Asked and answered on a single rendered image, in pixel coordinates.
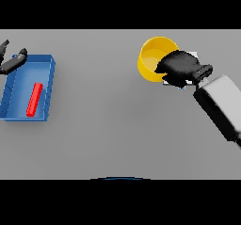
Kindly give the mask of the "yellow bowl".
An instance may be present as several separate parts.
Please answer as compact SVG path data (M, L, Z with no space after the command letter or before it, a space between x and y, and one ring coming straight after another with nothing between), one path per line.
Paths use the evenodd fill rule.
M178 45L167 37L152 37L141 47L137 58L140 75L149 82L162 82L163 73L156 73L158 62L170 52L178 50Z

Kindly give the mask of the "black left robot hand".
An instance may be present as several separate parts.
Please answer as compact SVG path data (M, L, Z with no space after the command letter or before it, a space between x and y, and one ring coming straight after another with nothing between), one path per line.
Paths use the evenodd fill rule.
M9 40L0 44L0 74L8 75L25 64L27 60L27 50L23 48L19 54L12 59L4 62L4 56L7 50Z

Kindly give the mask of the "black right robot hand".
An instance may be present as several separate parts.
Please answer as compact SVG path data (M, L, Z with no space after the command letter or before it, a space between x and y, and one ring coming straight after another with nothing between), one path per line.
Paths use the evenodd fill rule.
M164 56L154 72L163 73L163 79L170 85L183 88L187 85L186 81L197 86L213 72L213 66L201 65L199 60L188 52L176 50Z

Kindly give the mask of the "blue tray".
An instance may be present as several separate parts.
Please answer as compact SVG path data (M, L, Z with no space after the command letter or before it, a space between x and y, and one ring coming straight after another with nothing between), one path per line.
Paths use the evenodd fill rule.
M55 65L52 55L29 55L22 67L7 75L0 99L0 120L47 121ZM43 89L35 116L27 117L26 110L35 83L42 83Z

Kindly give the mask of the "red beaker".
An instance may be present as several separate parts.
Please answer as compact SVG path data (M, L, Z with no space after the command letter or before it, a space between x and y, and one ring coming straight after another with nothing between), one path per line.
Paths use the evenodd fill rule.
M41 91L43 89L42 83L35 83L32 89L30 99L28 101L28 106L26 109L27 117L34 117L40 100Z

